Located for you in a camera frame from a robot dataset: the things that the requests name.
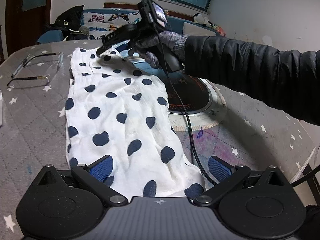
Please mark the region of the black jacket right forearm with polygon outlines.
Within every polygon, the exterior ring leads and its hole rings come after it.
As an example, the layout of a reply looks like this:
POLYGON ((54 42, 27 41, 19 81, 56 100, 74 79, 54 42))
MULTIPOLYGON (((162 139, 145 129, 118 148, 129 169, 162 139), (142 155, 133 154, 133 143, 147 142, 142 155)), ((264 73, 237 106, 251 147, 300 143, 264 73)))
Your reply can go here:
POLYGON ((190 36, 185 72, 319 125, 319 51, 279 51, 226 37, 190 36))

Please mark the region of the grey gloved right hand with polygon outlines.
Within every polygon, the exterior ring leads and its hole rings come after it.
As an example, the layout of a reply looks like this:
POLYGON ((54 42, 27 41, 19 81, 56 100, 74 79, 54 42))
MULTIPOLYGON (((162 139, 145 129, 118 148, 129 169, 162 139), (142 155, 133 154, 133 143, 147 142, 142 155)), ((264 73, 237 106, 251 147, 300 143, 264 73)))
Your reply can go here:
POLYGON ((164 31, 150 38, 140 40, 129 49, 128 55, 132 56, 137 53, 140 58, 143 58, 152 68, 161 68, 159 57, 151 51, 153 47, 162 50, 165 46, 174 54, 180 62, 184 61, 185 49, 188 36, 181 35, 172 31, 164 31))

